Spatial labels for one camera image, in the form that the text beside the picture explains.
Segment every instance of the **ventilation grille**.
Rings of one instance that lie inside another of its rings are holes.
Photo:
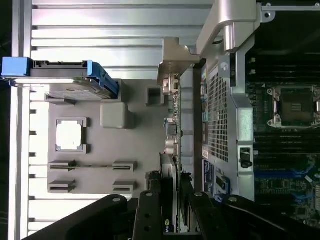
[[[217,73],[208,82],[209,154],[228,162],[227,83]]]

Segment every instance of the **circuit board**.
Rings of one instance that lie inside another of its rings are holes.
[[[255,201],[320,228],[320,64],[304,60],[248,59]]]

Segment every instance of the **blue drive tray handle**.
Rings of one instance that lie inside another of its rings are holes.
[[[27,57],[4,57],[1,77],[12,87],[45,92],[57,99],[98,101],[116,99],[119,94],[118,83],[92,60],[49,62]]]

